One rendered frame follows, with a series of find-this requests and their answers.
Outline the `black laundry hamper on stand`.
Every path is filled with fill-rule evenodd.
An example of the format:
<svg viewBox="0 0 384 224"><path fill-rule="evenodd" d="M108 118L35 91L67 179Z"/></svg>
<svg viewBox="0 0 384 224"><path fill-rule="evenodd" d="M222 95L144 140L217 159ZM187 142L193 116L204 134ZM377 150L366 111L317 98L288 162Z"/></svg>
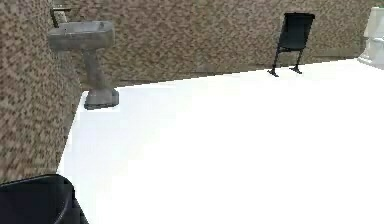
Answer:
<svg viewBox="0 0 384 224"><path fill-rule="evenodd" d="M268 73L277 77L276 66L279 54L283 52L298 52L295 65L292 71L301 74L299 63L306 48L308 37L311 31L315 15L312 13L287 12L284 14L283 25L277 42L275 57L272 68Z"/></svg>

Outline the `grey pedestal sink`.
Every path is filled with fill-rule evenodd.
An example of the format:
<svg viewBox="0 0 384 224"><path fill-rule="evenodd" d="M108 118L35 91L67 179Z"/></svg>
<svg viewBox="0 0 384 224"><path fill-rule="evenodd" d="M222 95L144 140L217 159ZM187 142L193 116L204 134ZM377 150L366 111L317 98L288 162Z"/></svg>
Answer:
<svg viewBox="0 0 384 224"><path fill-rule="evenodd" d="M107 81L97 51L115 43L114 24L110 21L60 23L48 34L48 45L56 52L80 51L90 90L84 102L87 110L114 107L119 104L119 92Z"/></svg>

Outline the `white toilet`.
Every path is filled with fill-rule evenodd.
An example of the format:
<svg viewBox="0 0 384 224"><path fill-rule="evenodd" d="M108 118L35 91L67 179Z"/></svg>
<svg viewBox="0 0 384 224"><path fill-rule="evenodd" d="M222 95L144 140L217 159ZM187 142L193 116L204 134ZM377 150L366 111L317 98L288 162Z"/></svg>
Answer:
<svg viewBox="0 0 384 224"><path fill-rule="evenodd" d="M363 36L365 49L357 60L384 70L384 7L371 8Z"/></svg>

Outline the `brass sink faucet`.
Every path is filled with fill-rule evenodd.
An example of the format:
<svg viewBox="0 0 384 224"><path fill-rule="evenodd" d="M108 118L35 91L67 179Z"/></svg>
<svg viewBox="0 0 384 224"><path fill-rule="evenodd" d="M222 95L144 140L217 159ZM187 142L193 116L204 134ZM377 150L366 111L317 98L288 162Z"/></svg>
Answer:
<svg viewBox="0 0 384 224"><path fill-rule="evenodd" d="M53 27L58 28L61 23L68 23L69 19L67 17L67 13L71 11L72 9L70 7L65 7L62 5L59 5L58 7L52 7L49 10L49 13Z"/></svg>

